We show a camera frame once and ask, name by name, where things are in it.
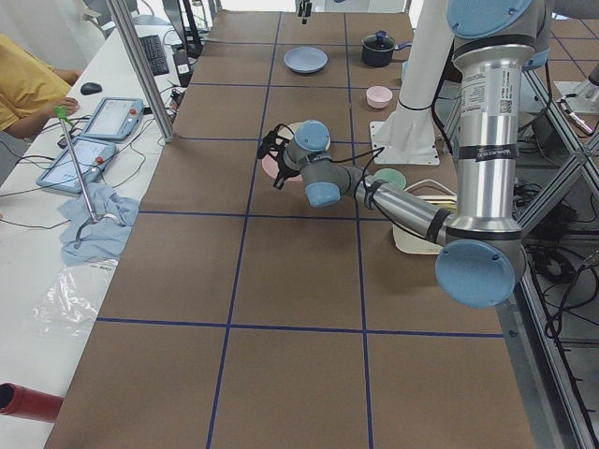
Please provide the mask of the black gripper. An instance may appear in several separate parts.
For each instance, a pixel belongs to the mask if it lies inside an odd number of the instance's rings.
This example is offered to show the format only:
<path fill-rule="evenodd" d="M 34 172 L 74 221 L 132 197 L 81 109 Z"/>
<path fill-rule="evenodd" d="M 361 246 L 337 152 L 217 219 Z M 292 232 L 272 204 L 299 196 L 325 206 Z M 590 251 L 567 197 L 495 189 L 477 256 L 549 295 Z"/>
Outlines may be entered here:
<path fill-rule="evenodd" d="M 285 144 L 274 143 L 271 147 L 271 158 L 276 162 L 278 172 L 273 183 L 276 189 L 282 189 L 285 186 L 285 181 L 295 177 L 295 170 L 289 167 L 284 159 Z"/>

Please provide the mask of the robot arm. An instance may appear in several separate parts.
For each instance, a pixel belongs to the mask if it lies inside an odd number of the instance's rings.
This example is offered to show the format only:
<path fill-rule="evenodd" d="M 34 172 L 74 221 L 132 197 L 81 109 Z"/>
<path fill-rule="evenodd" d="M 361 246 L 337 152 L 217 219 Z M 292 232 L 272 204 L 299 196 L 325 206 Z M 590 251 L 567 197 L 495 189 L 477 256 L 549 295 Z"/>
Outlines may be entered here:
<path fill-rule="evenodd" d="M 428 1 L 417 23 L 401 95 L 382 128 L 390 136 L 381 155 L 412 154 L 410 140 L 431 116 L 447 62 L 461 73 L 457 207 L 446 210 L 370 175 L 336 164 L 329 130 L 304 122 L 288 142 L 264 141 L 260 156 L 278 165 L 274 181 L 301 177 L 315 208 L 352 196 L 440 246 L 435 275 L 461 304 L 495 306 L 509 298 L 526 257 L 512 215 L 519 155 L 522 73 L 548 56 L 550 1 Z"/>

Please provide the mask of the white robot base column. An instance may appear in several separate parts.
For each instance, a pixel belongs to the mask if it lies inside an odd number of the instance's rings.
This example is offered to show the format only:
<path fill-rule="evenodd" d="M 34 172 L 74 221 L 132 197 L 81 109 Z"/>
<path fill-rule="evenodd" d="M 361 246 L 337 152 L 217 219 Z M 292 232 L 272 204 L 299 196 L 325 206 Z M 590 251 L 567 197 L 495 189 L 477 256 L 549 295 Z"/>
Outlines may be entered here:
<path fill-rule="evenodd" d="M 433 101 L 454 34 L 446 19 L 447 0 L 423 3 L 397 107 L 385 121 L 371 123 L 371 142 L 378 166 L 437 166 Z"/>

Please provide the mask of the person's hand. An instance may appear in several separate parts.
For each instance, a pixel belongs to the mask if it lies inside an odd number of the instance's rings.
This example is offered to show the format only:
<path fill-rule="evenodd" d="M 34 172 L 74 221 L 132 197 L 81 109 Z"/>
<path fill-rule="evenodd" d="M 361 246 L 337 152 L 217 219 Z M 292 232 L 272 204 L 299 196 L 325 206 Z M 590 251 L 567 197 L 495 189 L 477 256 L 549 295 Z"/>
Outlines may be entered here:
<path fill-rule="evenodd" d="M 58 117 L 59 115 L 71 116 L 79 108 L 80 105 L 76 98 L 63 97 L 51 103 L 50 113 L 52 117 Z"/>

